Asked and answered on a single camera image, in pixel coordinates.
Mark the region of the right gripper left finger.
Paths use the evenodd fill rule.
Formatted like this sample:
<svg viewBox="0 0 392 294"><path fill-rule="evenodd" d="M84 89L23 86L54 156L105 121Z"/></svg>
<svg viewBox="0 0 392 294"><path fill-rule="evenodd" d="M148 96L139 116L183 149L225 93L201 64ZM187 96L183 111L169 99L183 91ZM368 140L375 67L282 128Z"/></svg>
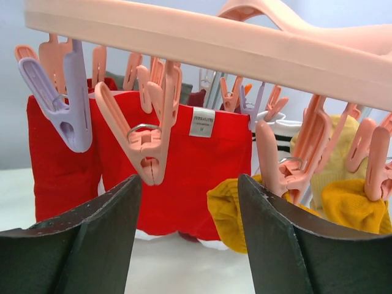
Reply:
<svg viewBox="0 0 392 294"><path fill-rule="evenodd" d="M124 293L140 203L132 175L61 215L1 232L1 293Z"/></svg>

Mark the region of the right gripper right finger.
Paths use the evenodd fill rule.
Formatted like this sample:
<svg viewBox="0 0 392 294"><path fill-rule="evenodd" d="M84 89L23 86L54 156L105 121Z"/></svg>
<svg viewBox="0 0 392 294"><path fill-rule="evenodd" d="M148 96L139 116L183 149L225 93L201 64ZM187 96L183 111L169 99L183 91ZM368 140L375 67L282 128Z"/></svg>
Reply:
<svg viewBox="0 0 392 294"><path fill-rule="evenodd" d="M248 175L238 195L256 293L391 292L391 236L319 218Z"/></svg>

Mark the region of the mustard yellow sock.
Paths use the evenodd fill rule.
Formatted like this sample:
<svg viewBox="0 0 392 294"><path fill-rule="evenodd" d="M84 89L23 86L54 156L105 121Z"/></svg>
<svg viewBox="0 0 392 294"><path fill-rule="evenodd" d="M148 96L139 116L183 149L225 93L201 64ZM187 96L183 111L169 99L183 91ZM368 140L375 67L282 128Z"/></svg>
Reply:
<svg viewBox="0 0 392 294"><path fill-rule="evenodd" d="M229 249L247 254L239 205L238 181L238 178L229 178L207 191L207 205L220 240Z"/></svg>
<svg viewBox="0 0 392 294"><path fill-rule="evenodd" d="M322 190L322 205L330 222L378 235L391 233L388 202L369 200L363 179L329 183Z"/></svg>

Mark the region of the pink round clip hanger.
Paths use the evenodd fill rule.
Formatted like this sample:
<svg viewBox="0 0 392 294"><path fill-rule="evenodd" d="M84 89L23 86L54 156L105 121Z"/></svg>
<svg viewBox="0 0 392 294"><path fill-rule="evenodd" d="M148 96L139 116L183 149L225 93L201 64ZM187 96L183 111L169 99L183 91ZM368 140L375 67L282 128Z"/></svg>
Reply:
<svg viewBox="0 0 392 294"><path fill-rule="evenodd" d="M319 28L281 1L229 1L218 16L129 1L26 1L28 28L69 39L198 66L202 89L235 74L391 109L391 25Z"/></svg>

